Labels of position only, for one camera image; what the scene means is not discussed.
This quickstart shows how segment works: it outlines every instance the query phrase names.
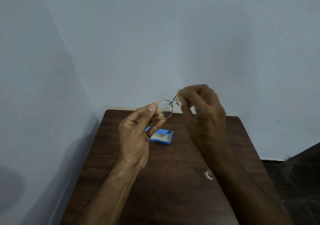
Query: wooden table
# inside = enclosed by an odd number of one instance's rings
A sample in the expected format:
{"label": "wooden table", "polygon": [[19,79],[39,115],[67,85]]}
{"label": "wooden table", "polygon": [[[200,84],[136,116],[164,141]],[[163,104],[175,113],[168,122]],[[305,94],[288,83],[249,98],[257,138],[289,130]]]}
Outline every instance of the wooden table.
{"label": "wooden table", "polygon": [[[120,150],[118,124],[130,113],[105,112],[61,225],[74,222],[111,171]],[[148,163],[137,177],[119,224],[238,224],[218,182],[205,178],[208,167],[183,125],[182,114],[173,114],[162,128],[174,131],[172,142],[150,143]],[[227,116],[227,132],[239,161],[285,210],[238,117]]]}

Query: dark floor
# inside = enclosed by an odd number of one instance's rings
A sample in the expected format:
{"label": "dark floor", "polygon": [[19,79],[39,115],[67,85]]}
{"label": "dark floor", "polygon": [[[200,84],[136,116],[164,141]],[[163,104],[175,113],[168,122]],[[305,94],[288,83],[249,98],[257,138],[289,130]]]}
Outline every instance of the dark floor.
{"label": "dark floor", "polygon": [[320,225],[320,163],[262,160],[295,225]]}

